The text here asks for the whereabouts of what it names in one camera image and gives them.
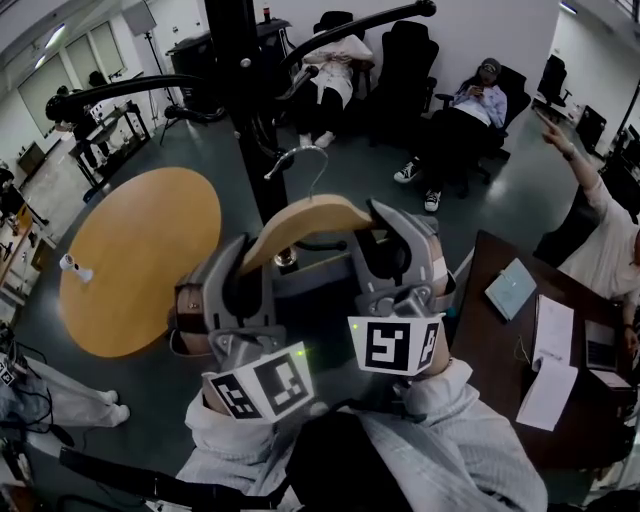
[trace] black office chair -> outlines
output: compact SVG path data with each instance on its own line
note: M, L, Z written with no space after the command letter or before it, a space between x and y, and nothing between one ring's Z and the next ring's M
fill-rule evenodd
M531 96L524 90L526 81L527 78L524 75L507 66L502 66L497 85L507 96L507 115L505 116L504 126L502 128L495 128L493 125L490 127L489 135L483 145L482 154L478 155L473 165L473 170L483 177L482 183L485 185L489 184L491 174L480 165L479 159L482 156L495 158L498 155L498 151L504 146L504 141L509 136L507 128L531 103ZM449 108L453 101L453 96L450 94L436 94L436 98L444 102L443 110ZM469 180L466 172L462 170L462 190L458 193L458 197L464 199L468 194Z
M589 105L584 107L580 122L576 126L576 133L588 153L596 153L596 144L607 127L607 120L593 110Z
M547 100L547 105L554 103L561 107L567 106L567 97L573 95L568 89L565 89L564 96L560 97L565 78L567 78L567 70L565 69L564 61L555 55L551 55L544 68L542 80L538 85L538 92Z
M370 144L410 144L438 81L429 76L440 47L420 23L398 21L382 36L384 64L366 100Z
M323 30L331 30L341 25L346 25L347 23L351 23L353 21L353 14L346 11L327 11L320 18L320 23L316 23L313 26L313 33L317 34L318 32L322 32ZM355 36L358 37L361 41L364 41L364 30L360 30L355 33ZM360 90L360 73L364 73L364 82L365 88L367 91L367 96L371 93L371 68L373 68L373 64L371 66L367 66L364 69L359 63L354 63L353 65L353 78L351 79L351 85L353 86L353 94L358 94Z

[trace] white pants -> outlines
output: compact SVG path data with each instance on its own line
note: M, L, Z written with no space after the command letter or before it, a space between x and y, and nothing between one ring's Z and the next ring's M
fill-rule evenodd
M118 406L108 403L99 391L80 384L44 363L29 357L27 361L49 388L53 403L53 422L56 425L115 427L119 423Z

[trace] wooden hanger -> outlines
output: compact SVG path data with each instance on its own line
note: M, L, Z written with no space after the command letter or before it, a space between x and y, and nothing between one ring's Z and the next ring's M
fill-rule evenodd
M273 257L314 233L370 229L371 216L342 196L323 194L301 199L274 215L242 261L240 275L270 262Z

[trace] laptop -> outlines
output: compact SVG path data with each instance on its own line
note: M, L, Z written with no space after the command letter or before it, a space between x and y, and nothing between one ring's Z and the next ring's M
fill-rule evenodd
M586 320L585 334L587 368L615 372L618 368L615 330Z

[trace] round wooden table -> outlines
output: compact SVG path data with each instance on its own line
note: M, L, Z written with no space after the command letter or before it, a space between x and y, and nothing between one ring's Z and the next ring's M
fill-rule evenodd
M61 314L75 342L102 357L131 354L167 328L174 286L214 251L220 202L201 175L176 167L118 187L91 212L69 254L94 272L60 281Z

